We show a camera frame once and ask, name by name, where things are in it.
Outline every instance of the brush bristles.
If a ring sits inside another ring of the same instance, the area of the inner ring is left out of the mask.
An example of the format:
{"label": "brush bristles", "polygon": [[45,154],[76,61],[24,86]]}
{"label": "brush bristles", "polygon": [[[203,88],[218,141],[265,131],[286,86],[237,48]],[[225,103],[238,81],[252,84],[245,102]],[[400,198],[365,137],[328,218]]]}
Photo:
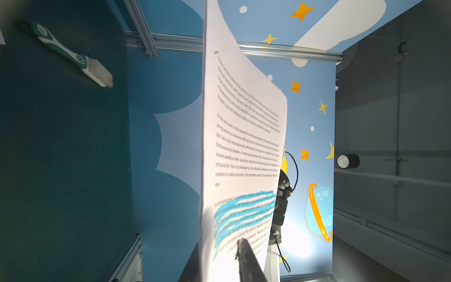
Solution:
{"label": "brush bristles", "polygon": [[87,58],[87,71],[107,87],[113,87],[113,75],[95,59]]}

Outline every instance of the yellow star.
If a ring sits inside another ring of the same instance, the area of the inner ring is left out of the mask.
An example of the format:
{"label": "yellow star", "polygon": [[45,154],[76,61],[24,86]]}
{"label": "yellow star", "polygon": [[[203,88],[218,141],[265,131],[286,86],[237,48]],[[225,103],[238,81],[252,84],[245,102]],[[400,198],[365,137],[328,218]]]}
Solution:
{"label": "yellow star", "polygon": [[291,91],[296,91],[297,93],[299,93],[299,86],[301,86],[301,83],[296,83],[293,80],[291,82],[293,83],[293,88],[291,89]]}
{"label": "yellow star", "polygon": [[306,159],[308,161],[308,153],[310,153],[310,150],[304,151],[303,149],[301,149],[301,152],[302,152],[301,160]]}
{"label": "yellow star", "polygon": [[271,42],[274,39],[278,39],[278,37],[272,37],[271,34],[268,35],[268,38],[266,38],[265,40],[261,41],[261,42],[268,42],[268,45],[271,44]]}
{"label": "yellow star", "polygon": [[301,21],[304,19],[305,15],[307,15],[308,12],[313,10],[315,7],[307,7],[304,2],[301,2],[301,5],[299,6],[299,9],[296,11],[296,13],[291,15],[291,18],[299,18]]}
{"label": "yellow star", "polygon": [[283,258],[286,259],[286,258],[288,258],[288,256],[289,256],[289,255],[283,255]]}
{"label": "yellow star", "polygon": [[324,104],[322,103],[322,101],[321,101],[321,108],[319,108],[318,111],[323,111],[324,114],[326,114],[326,107],[327,107],[327,106],[328,106],[328,105],[324,105]]}
{"label": "yellow star", "polygon": [[326,160],[327,159],[333,159],[334,156],[335,156],[335,148],[334,148],[334,145],[332,145],[332,143],[331,143],[331,154],[326,157]]}

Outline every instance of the black cylinder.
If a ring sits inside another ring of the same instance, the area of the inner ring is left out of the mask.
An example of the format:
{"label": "black cylinder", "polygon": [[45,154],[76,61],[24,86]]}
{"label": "black cylinder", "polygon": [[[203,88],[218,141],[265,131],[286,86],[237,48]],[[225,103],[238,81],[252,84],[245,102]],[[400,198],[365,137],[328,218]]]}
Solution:
{"label": "black cylinder", "polygon": [[337,165],[340,168],[356,168],[360,164],[360,158],[357,154],[339,155],[337,158]]}

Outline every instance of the orange planet ring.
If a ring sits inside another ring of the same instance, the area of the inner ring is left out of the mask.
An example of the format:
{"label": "orange planet ring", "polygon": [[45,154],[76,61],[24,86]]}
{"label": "orange planet ring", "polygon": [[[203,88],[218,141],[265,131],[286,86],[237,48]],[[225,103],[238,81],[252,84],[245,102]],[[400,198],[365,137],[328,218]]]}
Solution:
{"label": "orange planet ring", "polygon": [[310,184],[310,186],[308,187],[308,196],[310,197],[310,204],[312,206],[313,215],[315,216],[316,223],[318,224],[322,236],[324,237],[324,239],[326,239],[327,242],[330,242],[332,240],[332,231],[331,236],[329,237],[329,235],[327,235],[324,223],[322,222],[321,214],[319,213],[318,204],[316,203],[315,194],[313,193],[313,186],[318,188],[315,183]]}

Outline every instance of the gray wall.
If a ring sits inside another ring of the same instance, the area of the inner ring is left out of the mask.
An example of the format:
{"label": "gray wall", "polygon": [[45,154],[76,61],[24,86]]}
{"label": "gray wall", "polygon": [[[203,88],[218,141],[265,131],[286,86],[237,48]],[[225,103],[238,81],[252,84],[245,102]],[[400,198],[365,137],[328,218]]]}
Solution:
{"label": "gray wall", "polygon": [[[362,162],[354,171],[451,183],[450,8],[446,0],[424,0],[361,40],[349,67],[337,74],[336,156],[359,154]],[[395,64],[398,46],[407,39],[407,55]],[[409,161],[398,168],[396,161],[369,161],[396,157]],[[450,200],[449,188],[335,177],[337,209],[446,259]],[[335,235],[348,243],[355,239]]]}
{"label": "gray wall", "polygon": [[333,244],[333,269],[345,282],[408,282],[337,236]]}

